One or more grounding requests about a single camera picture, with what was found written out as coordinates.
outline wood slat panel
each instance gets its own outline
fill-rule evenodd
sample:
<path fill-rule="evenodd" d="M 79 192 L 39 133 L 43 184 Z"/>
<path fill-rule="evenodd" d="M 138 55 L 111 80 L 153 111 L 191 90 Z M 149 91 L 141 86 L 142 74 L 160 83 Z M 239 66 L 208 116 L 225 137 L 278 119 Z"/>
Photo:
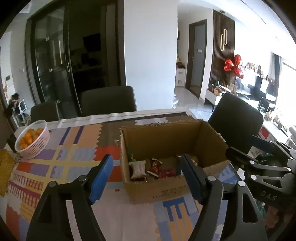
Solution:
<path fill-rule="evenodd" d="M 226 73 L 223 70 L 224 62 L 226 59 L 234 58 L 234 40 L 235 40 L 235 27 L 234 20 L 229 17 L 213 10 L 214 20 L 214 41 L 213 41 L 213 58 L 210 73 L 209 84 L 215 84 L 216 81 L 225 81 Z M 224 51 L 220 50 L 220 37 L 227 29 L 227 45 L 224 46 Z"/>

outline heart-shaped balloon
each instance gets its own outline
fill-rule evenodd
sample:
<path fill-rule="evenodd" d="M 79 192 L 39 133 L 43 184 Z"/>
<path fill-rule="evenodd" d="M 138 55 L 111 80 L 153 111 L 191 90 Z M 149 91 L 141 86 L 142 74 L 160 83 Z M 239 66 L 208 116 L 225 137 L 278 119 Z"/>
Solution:
<path fill-rule="evenodd" d="M 239 77 L 241 79 L 244 78 L 244 73 L 242 72 L 242 70 L 239 67 L 235 66 L 234 69 L 233 69 L 233 72 L 235 73 L 235 75 L 237 77 Z"/>
<path fill-rule="evenodd" d="M 226 61 L 225 61 L 225 65 L 224 65 L 224 70 L 225 71 L 231 71 L 232 69 L 234 68 L 234 64 L 233 64 L 233 62 L 231 61 L 231 59 L 227 59 Z"/>
<path fill-rule="evenodd" d="M 235 55 L 234 56 L 234 65 L 238 66 L 240 64 L 241 60 L 242 60 L 242 58 L 239 54 Z"/>

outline basket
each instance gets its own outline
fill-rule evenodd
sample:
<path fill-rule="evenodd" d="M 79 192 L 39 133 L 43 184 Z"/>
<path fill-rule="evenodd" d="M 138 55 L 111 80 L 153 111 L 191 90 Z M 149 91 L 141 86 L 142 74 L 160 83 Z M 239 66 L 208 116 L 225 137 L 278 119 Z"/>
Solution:
<path fill-rule="evenodd" d="M 43 131 L 38 136 L 38 138 L 27 148 L 20 150 L 20 139 L 26 134 L 28 129 L 37 130 L 38 128 L 43 128 Z M 15 142 L 15 150 L 21 154 L 26 159 L 32 159 L 37 156 L 47 145 L 49 141 L 49 130 L 47 128 L 47 123 L 45 120 L 38 120 L 30 124 L 26 129 L 24 129 Z"/>

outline bolt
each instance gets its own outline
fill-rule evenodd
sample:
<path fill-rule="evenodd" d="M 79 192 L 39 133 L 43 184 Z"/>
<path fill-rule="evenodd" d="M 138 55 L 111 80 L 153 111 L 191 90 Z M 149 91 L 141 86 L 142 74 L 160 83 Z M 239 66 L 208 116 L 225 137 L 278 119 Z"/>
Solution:
<path fill-rule="evenodd" d="M 49 182 L 48 186 L 50 186 L 51 188 L 54 187 L 57 184 L 56 181 L 51 181 Z"/>
<path fill-rule="evenodd" d="M 216 178 L 214 176 L 208 176 L 207 179 L 211 182 L 216 181 Z"/>
<path fill-rule="evenodd" d="M 246 183 L 243 182 L 243 181 L 238 181 L 238 184 L 239 184 L 241 187 L 244 187 L 244 186 L 246 185 Z"/>
<path fill-rule="evenodd" d="M 85 181 L 86 180 L 86 175 L 79 176 L 78 180 L 81 181 L 81 182 Z"/>

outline black chair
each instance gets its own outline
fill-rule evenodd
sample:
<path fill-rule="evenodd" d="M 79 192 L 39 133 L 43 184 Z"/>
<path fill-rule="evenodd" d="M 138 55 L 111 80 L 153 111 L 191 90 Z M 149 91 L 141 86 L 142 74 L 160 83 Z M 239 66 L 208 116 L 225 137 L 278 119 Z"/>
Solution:
<path fill-rule="evenodd" d="M 82 116 L 137 111 L 135 95 L 130 86 L 105 87 L 81 94 Z"/>
<path fill-rule="evenodd" d="M 248 137 L 258 135 L 263 116 L 242 99 L 227 93 L 222 96 L 208 123 L 222 135 L 229 147 L 248 154 L 252 146 Z"/>
<path fill-rule="evenodd" d="M 55 101 L 48 101 L 31 108 L 31 123 L 38 120 L 58 121 L 61 119 L 57 103 Z"/>

